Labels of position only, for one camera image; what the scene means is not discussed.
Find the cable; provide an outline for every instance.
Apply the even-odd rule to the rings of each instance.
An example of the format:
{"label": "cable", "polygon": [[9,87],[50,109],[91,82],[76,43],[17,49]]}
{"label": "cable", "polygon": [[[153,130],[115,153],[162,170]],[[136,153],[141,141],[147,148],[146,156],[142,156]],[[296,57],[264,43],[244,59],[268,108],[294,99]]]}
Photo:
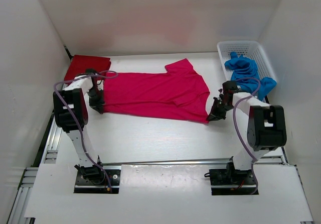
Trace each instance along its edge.
{"label": "cable", "polygon": [[104,174],[104,178],[102,179],[102,181],[100,181],[99,183],[94,183],[93,181],[91,181],[91,183],[93,183],[94,185],[100,185],[102,182],[106,183],[106,178],[105,178],[105,174]]}
{"label": "cable", "polygon": [[248,149],[248,147],[246,146],[246,143],[244,142],[244,140],[243,140],[243,138],[241,136],[240,130],[239,130],[239,128],[237,126],[237,122],[236,122],[236,108],[242,101],[252,98],[258,92],[258,90],[261,87],[261,82],[258,79],[254,78],[254,77],[244,77],[244,78],[236,79],[235,81],[241,81],[241,80],[246,80],[246,79],[252,79],[252,80],[257,81],[258,86],[257,86],[257,89],[254,92],[252,92],[252,94],[250,96],[241,98],[240,100],[238,100],[236,102],[236,104],[234,105],[234,108],[233,108],[233,123],[234,123],[234,127],[235,127],[235,130],[236,130],[236,134],[239,137],[243,147],[245,148],[245,150],[249,154],[249,156],[251,156],[251,158],[253,159],[252,160],[252,164],[251,164],[251,170],[252,170],[253,179],[254,179],[254,182],[255,182],[255,185],[256,185],[254,191],[250,193],[250,195],[253,195],[257,191],[257,189],[259,187],[259,183],[257,181],[257,178],[256,178],[255,174],[254,174],[254,163],[257,161],[257,158]]}
{"label": "cable", "polygon": [[66,101],[64,100],[64,98],[62,97],[62,95],[59,93],[59,91],[57,90],[57,85],[59,84],[64,84],[64,83],[71,83],[71,82],[74,82],[74,81],[78,81],[80,79],[83,79],[83,78],[87,78],[87,77],[102,77],[102,78],[105,78],[105,79],[109,79],[109,78],[115,78],[118,76],[118,73],[115,72],[115,71],[109,71],[108,72],[113,72],[115,73],[115,76],[112,76],[112,77],[106,77],[106,76],[102,76],[102,75],[95,75],[95,74],[90,74],[90,75],[85,75],[85,76],[80,76],[76,79],[72,79],[72,80],[67,80],[67,81],[60,81],[60,82],[56,82],[54,84],[54,91],[56,93],[56,95],[58,96],[58,98],[60,99],[60,101],[63,103],[63,105],[67,108],[68,112],[71,114],[73,120],[75,121],[77,127],[78,127],[78,130],[79,130],[79,133],[80,133],[80,139],[81,139],[81,146],[85,152],[85,155],[87,156],[87,158],[90,160],[90,162],[95,165],[96,167],[98,167],[105,175],[107,181],[108,181],[108,185],[109,185],[109,188],[110,188],[110,192],[112,193],[112,190],[111,190],[111,183],[110,183],[110,179],[109,179],[109,176],[107,174],[107,172],[105,171],[105,169],[98,165],[91,157],[90,155],[87,153],[87,149],[86,149],[86,146],[85,146],[85,143],[84,143],[84,136],[83,136],[83,133],[82,133],[82,129],[81,129],[81,126],[80,126],[80,123],[79,121],[77,120],[77,117],[75,116],[75,114],[73,113],[73,111],[71,110],[71,108],[68,106],[68,104],[66,103]]}
{"label": "cable", "polygon": [[107,73],[107,72],[113,72],[113,73],[116,73],[117,74],[117,76],[118,76],[118,72],[115,72],[115,71],[111,71],[111,70],[104,70],[104,71],[101,71],[101,72],[99,72],[99,74],[101,75],[102,73]]}
{"label": "cable", "polygon": [[238,190],[239,188],[241,188],[244,185],[244,182],[245,182],[245,180],[242,180],[241,184],[238,187],[232,188],[231,190]]}

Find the white table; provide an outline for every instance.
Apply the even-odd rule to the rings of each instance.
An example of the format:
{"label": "white table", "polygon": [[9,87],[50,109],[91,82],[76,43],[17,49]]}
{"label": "white table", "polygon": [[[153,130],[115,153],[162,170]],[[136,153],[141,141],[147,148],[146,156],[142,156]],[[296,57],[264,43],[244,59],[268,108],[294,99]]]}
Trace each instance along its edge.
{"label": "white table", "polygon": [[293,166],[257,165],[256,196],[211,196],[207,166],[123,165],[119,194],[74,194],[72,164],[42,164],[25,217],[35,224],[300,224],[312,221]]}
{"label": "white table", "polygon": [[[210,90],[206,103],[209,113],[213,97],[218,96],[218,89],[226,81],[218,53],[116,56],[111,57],[110,70],[163,73],[166,65],[184,58],[203,77]],[[232,111],[227,113],[226,120],[205,125],[111,113],[100,115],[89,107],[88,100],[86,104],[88,134],[103,163],[222,159],[234,156],[242,148],[234,129]],[[237,111],[237,120],[246,138],[248,117]],[[282,156],[282,150],[269,155]],[[78,163],[72,142],[64,132],[60,138],[57,163]]]}
{"label": "white table", "polygon": [[[164,72],[164,66],[188,58],[213,97],[225,81],[217,53],[112,57],[111,70]],[[226,120],[208,125],[127,115],[100,115],[87,106],[91,142],[104,163],[230,158],[241,150],[231,111]],[[247,116],[237,111],[245,138]],[[25,212],[35,224],[50,223],[264,223],[312,221],[293,166],[255,166],[257,196],[211,196],[204,178],[207,165],[122,165],[117,195],[74,194],[78,157],[63,132],[55,164],[41,164]],[[269,156],[282,156],[282,150]]]}

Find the blue cloth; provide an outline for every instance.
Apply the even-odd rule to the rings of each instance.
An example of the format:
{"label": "blue cloth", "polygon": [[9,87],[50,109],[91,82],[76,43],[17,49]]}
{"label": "blue cloth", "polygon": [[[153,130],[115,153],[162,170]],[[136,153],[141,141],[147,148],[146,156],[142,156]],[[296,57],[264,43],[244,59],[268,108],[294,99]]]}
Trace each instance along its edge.
{"label": "blue cloth", "polygon": [[[233,70],[231,80],[237,80],[244,77],[254,77],[260,80],[259,74],[257,72],[256,62],[247,57],[237,57],[236,52],[231,52],[231,60],[225,62],[225,67]],[[276,81],[270,77],[265,77],[261,82],[261,87],[258,91],[258,99],[263,100],[264,97],[276,86]],[[246,79],[237,81],[237,85],[241,87],[242,90],[252,93],[256,90],[258,83],[253,79]]]}

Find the white wall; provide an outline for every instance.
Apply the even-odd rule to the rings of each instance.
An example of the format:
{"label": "white wall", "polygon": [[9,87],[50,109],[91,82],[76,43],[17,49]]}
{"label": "white wall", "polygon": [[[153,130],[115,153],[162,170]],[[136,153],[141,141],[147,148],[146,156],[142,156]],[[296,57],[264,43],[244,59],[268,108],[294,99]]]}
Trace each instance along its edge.
{"label": "white wall", "polygon": [[0,223],[37,153],[68,57],[38,0],[0,0]]}
{"label": "white wall", "polygon": [[280,0],[41,0],[72,54],[212,52],[258,40]]}
{"label": "white wall", "polygon": [[279,79],[269,97],[285,109],[286,153],[321,223],[321,0],[282,0],[261,43]]}

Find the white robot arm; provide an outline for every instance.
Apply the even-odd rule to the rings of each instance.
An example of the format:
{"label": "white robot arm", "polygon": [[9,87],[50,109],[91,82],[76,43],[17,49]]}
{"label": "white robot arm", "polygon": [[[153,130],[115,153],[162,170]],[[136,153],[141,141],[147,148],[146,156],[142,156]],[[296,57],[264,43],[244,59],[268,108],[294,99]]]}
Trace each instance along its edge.
{"label": "white robot arm", "polygon": [[247,141],[242,139],[236,126],[244,148],[227,163],[226,172],[212,170],[210,174],[215,185],[232,185],[253,176],[254,162],[268,152],[285,145],[284,110],[281,106],[269,105],[251,97],[249,93],[242,92],[238,89],[236,81],[223,83],[223,88],[219,91],[220,95],[214,98],[214,104],[207,117],[208,121],[225,119],[226,112],[232,110],[234,106],[249,116]]}
{"label": "white robot arm", "polygon": [[59,91],[61,97],[76,116],[82,131],[79,131],[76,122],[57,94],[54,92],[53,95],[56,123],[70,137],[79,157],[79,165],[75,167],[81,172],[83,178],[95,183],[104,177],[104,173],[102,173],[101,168],[99,168],[102,164],[87,134],[86,124],[88,123],[88,112],[84,94],[89,95],[90,107],[101,114],[103,113],[104,100],[103,92],[97,85],[97,78],[83,77],[96,74],[98,74],[96,71],[88,69],[86,74],[75,77],[75,79],[81,79],[74,81],[65,89]]}

